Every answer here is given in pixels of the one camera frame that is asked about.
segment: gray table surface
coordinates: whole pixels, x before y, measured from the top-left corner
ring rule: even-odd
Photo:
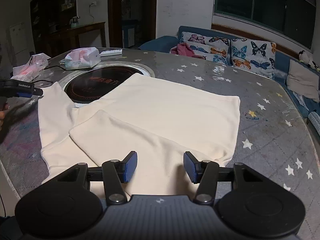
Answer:
[[[58,65],[65,55],[51,59],[50,65]],[[279,185],[290,188],[290,192],[303,201],[307,212],[299,236],[320,239],[319,161],[305,122],[278,83],[241,69],[160,52],[124,49],[122,55],[110,56],[104,61],[144,64],[154,71],[156,78],[219,95],[239,96],[238,138],[228,167],[243,162]],[[54,67],[42,71],[37,80],[55,82],[68,74],[70,71]],[[39,82],[37,87],[49,85]],[[11,98],[8,102],[11,108],[0,131],[0,160],[17,194],[23,196],[48,176],[40,155],[37,97]],[[244,144],[246,140],[252,144],[251,148],[244,148],[249,145]],[[228,191],[230,183],[219,183],[216,197],[220,198]]]

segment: wall outlet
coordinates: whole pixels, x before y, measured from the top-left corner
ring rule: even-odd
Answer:
[[[97,6],[97,1],[93,1],[93,2],[89,3],[89,7],[92,7],[92,6]]]

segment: blue sofa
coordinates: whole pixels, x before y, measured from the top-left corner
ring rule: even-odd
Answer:
[[[142,50],[150,50],[150,51],[158,51],[158,52],[165,52],[169,53],[170,49],[172,47],[177,46],[182,32],[191,32],[191,33],[197,33],[202,36],[208,36],[208,37],[223,37],[227,39],[236,39],[240,38],[231,34],[218,32],[215,30],[207,30],[207,29],[200,29],[195,27],[189,27],[189,26],[180,26],[178,30],[178,37],[173,36],[163,36],[158,39],[148,41],[145,44],[142,44],[139,49]],[[313,123],[313,125],[319,126],[319,134],[320,134],[320,117],[317,116],[317,114],[320,114],[320,106],[318,103],[314,102],[312,99],[299,97],[297,94],[293,93],[291,90],[288,89],[286,85],[286,78],[289,72],[289,62],[290,59],[299,62],[296,58],[290,57],[282,52],[276,51],[276,60],[275,60],[275,81],[277,81],[288,93],[292,101],[294,102],[295,106],[301,113],[303,118],[309,117],[310,121]],[[317,71],[314,71],[313,69],[309,68],[310,71],[316,73],[320,76],[320,74]],[[319,125],[313,122],[314,119],[319,120]]]

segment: human hand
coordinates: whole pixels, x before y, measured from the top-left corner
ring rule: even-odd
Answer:
[[[6,110],[8,110],[8,109],[9,109],[9,105],[8,105],[8,104],[5,104],[3,110],[0,111],[0,130],[1,130],[1,127],[2,127],[2,125],[3,125],[3,119],[4,119],[4,117],[5,117],[5,112],[4,112],[4,111],[6,111]]]

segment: butterfly cushion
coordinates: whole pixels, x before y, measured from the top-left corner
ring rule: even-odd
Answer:
[[[206,60],[228,65],[230,40],[221,37],[207,37],[196,33],[182,32],[180,42],[186,42],[196,55]]]
[[[231,62],[234,67],[273,79],[276,44],[249,39],[231,40]]]

